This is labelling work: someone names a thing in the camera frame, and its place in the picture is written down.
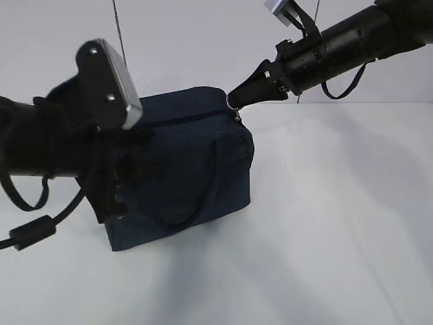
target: black strap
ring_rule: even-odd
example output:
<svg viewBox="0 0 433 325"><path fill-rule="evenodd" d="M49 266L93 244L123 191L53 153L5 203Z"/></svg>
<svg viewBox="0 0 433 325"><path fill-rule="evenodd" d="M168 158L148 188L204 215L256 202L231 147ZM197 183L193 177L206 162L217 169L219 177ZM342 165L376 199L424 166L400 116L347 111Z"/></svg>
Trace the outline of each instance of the black strap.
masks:
<svg viewBox="0 0 433 325"><path fill-rule="evenodd" d="M38 203L34 207L29 205L17 191L14 183L11 180L9 173L4 173L0 175L0 183L3 189L5 190L9 199L21 210L26 212L31 212L35 210L42 209L48 201L49 197L49 187L48 187L48 177L44 176L42 178L42 193L41 197L38 200Z"/></svg>
<svg viewBox="0 0 433 325"><path fill-rule="evenodd" d="M302 32L303 37L306 37L306 30L304 26L299 21L297 21L290 12L283 12L283 15L289 20L289 22L293 24L293 26L295 26L298 30Z"/></svg>
<svg viewBox="0 0 433 325"><path fill-rule="evenodd" d="M307 35L320 33L315 21L295 2L295 0L292 0L291 3L293 8L296 10L296 13L299 15L300 21L302 22L302 25L305 29L305 33Z"/></svg>
<svg viewBox="0 0 433 325"><path fill-rule="evenodd" d="M154 214L155 224L166 234L176 234L191 227L202 216L203 212L208 208L210 202L214 199L222 169L219 151L220 150L217 147L217 143L214 142L212 144L213 166L211 180L209 182L206 193L204 194L203 199L195 213L193 213L181 223L170 223L166 221L161 215Z"/></svg>
<svg viewBox="0 0 433 325"><path fill-rule="evenodd" d="M348 89L346 89L346 91L344 93L342 93L339 96L334 96L329 92L329 89L327 88L327 84L326 82L322 83L322 90L325 93L325 95L329 98L331 98L332 100L341 100L342 98L347 97L359 84L359 81L361 80L361 77L363 76L364 72L365 72L365 68L367 67L368 63L371 63L373 61L367 62L365 63L358 71L357 75L355 76L355 78L353 79L352 83L350 84L350 86L348 87Z"/></svg>
<svg viewBox="0 0 433 325"><path fill-rule="evenodd" d="M92 186L93 179L95 178L99 166L99 155L101 154L101 148L98 146L98 143L98 134L95 134L95 138L93 140L92 158L90 160L90 166L83 176L84 182L76 196L72 199L72 201L70 201L66 208L53 218L56 225L65 220L77 208L77 206L85 197L89 188Z"/></svg>

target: fabric bag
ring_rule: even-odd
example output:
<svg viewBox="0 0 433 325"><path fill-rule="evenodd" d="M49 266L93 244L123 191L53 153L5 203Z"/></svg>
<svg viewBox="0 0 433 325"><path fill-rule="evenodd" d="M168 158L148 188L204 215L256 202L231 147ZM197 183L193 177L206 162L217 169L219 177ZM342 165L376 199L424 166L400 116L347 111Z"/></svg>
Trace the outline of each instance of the fabric bag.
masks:
<svg viewBox="0 0 433 325"><path fill-rule="evenodd" d="M254 143L226 98L224 91L211 87L141 98L143 116L134 128L150 128L154 136L133 155L151 163L118 193L129 213L106 225L113 251L250 204Z"/></svg>

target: bag handle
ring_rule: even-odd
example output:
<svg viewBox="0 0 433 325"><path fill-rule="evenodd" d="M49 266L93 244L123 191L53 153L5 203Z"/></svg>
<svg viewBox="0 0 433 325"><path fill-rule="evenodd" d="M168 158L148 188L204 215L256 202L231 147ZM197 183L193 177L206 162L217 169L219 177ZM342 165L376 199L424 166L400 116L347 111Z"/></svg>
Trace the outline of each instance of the bag handle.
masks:
<svg viewBox="0 0 433 325"><path fill-rule="evenodd" d="M199 207L191 215L189 218L187 218L185 221L181 223L170 223L167 220L165 220L163 217L155 214L154 215L154 221L158 227L160 227L164 232L167 234L176 234L178 232L181 232L183 230L186 230L187 228L191 227L194 222L196 222L203 214L203 212L206 210L210 202L214 199L215 194L217 192L217 185L218 185L218 179L219 175L221 174L221 170L223 169L220 162L220 155L218 154L218 148L220 145L217 146L216 142L213 142L212 144L212 153L214 156L214 164L213 164L213 171L212 171L212 179L210 180L209 186L206 190L206 194L203 197L203 200L201 201Z"/></svg>

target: black robotic arm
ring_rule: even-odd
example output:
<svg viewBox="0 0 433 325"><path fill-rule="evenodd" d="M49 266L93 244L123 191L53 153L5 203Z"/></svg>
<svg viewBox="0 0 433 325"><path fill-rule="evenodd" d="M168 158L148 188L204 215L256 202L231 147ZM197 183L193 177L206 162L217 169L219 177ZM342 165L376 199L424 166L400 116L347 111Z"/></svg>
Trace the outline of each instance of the black robotic arm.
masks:
<svg viewBox="0 0 433 325"><path fill-rule="evenodd" d="M376 0L375 5L323 32L293 0L268 0L267 5L282 22L302 29L304 38L278 44L276 60L263 61L229 94L228 103L236 110L286 100L289 91L300 95L320 84L332 97L326 81L362 66L351 87L342 96L332 97L343 98L356 87L367 63L433 43L433 0Z"/></svg>

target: white surface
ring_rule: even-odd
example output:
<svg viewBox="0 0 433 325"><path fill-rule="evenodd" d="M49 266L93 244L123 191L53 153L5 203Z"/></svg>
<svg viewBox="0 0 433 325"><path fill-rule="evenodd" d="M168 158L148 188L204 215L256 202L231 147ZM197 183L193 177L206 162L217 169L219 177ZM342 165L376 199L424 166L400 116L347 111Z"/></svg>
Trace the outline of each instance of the white surface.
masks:
<svg viewBox="0 0 433 325"><path fill-rule="evenodd" d="M243 113L256 142L247 209L111 253L85 203L56 236L0 252L1 321L431 324L432 109L251 107ZM37 181L19 181L36 198ZM48 213L76 189L52 183ZM31 219L4 195L1 206L2 230Z"/></svg>

